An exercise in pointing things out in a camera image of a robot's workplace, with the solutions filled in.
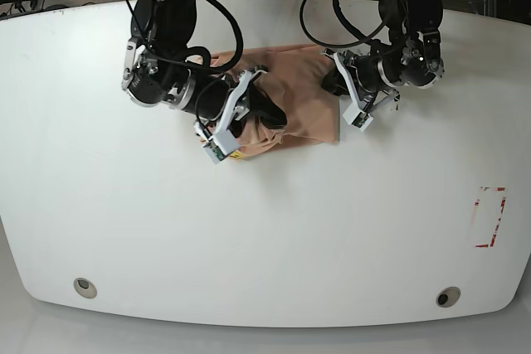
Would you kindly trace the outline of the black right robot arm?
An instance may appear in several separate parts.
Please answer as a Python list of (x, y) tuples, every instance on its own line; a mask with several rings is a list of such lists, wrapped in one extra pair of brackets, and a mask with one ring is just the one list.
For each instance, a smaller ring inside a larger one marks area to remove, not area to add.
[(244, 50), (241, 29), (236, 19), (217, 0), (205, 0), (230, 23), (236, 40), (233, 56), (225, 63), (212, 65), (212, 55), (203, 46), (190, 46), (197, 23), (196, 0), (138, 0), (132, 14), (124, 63), (123, 90), (143, 106), (165, 103), (193, 114), (202, 128), (211, 127), (229, 112), (228, 128), (239, 134), (249, 116), (268, 129), (283, 129), (285, 112), (255, 80), (267, 69), (259, 65), (250, 82), (229, 106), (240, 79), (229, 72), (240, 61)]

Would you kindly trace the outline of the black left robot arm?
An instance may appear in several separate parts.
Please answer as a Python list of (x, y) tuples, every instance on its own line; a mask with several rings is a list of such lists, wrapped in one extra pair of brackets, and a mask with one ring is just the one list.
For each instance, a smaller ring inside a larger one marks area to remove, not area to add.
[[(366, 35), (343, 14), (339, 0), (332, 0), (332, 4), (340, 24), (356, 39), (364, 39)], [(379, 0), (378, 13), (388, 29), (389, 42), (371, 38), (366, 42), (370, 46), (367, 55), (343, 53), (358, 97), (367, 103), (381, 93), (398, 101), (399, 87), (427, 87), (444, 73), (441, 0)]]

